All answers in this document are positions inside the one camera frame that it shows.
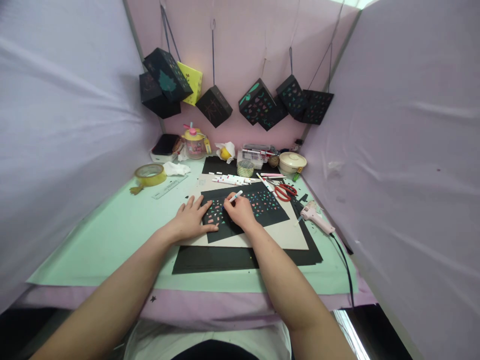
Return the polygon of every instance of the yellow lemon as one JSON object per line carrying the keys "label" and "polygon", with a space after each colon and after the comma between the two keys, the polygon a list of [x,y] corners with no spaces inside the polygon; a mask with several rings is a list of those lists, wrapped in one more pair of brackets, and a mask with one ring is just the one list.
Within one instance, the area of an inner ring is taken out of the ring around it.
{"label": "yellow lemon", "polygon": [[222,147],[220,150],[220,157],[222,160],[227,161],[229,158],[232,157],[232,155],[230,155],[230,153],[227,151],[227,148]]}

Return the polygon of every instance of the clear ruler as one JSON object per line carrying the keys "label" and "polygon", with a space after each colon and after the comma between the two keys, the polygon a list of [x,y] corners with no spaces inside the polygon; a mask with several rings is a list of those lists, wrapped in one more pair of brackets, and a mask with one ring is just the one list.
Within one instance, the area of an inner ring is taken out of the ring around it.
{"label": "clear ruler", "polygon": [[169,179],[173,179],[173,180],[171,180],[171,182],[169,182],[163,189],[161,189],[159,192],[153,195],[152,198],[154,198],[155,200],[160,199],[163,195],[168,193],[170,190],[172,190],[174,187],[176,187],[178,184],[180,184],[183,180],[185,180],[188,177],[189,177],[188,175],[185,175],[182,177],[173,177],[173,178],[167,177],[165,180],[166,182],[169,181]]}

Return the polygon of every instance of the tape roll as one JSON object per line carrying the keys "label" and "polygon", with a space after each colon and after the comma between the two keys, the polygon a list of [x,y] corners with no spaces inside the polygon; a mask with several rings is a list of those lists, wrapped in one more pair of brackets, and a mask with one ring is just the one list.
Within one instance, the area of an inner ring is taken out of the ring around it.
{"label": "tape roll", "polygon": [[135,176],[144,187],[155,186],[167,179],[164,167],[159,164],[148,164],[140,166],[135,170]]}

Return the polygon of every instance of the left hand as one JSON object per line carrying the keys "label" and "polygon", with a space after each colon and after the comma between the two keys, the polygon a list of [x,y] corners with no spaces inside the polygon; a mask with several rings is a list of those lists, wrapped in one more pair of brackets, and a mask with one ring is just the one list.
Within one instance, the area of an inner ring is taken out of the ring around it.
{"label": "left hand", "polygon": [[195,197],[190,196],[188,202],[180,206],[176,216],[158,231],[165,231],[172,242],[191,239],[201,234],[218,231],[219,228],[214,224],[201,224],[202,217],[209,207],[212,206],[212,200],[209,200],[205,205],[200,207],[203,199],[204,196],[201,195],[194,203]]}

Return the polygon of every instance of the hand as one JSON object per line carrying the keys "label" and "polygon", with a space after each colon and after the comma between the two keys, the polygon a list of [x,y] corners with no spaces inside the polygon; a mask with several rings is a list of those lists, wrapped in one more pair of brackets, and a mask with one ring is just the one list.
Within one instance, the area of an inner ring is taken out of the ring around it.
{"label": "hand", "polygon": [[252,211],[250,200],[244,196],[239,196],[232,203],[229,200],[234,196],[234,192],[230,193],[230,195],[228,195],[223,202],[223,207],[228,215],[230,215],[230,218],[233,220],[233,222],[243,230],[251,225],[258,224],[257,220],[255,219],[254,212]]}
{"label": "hand", "polygon": [[204,196],[201,195],[194,203],[195,196],[190,196],[188,202],[180,206],[176,216],[158,231],[165,232],[172,242],[191,239],[201,234],[218,231],[219,228],[213,224],[201,225],[202,217],[209,207],[212,206],[212,200],[209,200],[205,205],[200,207],[203,199]]}

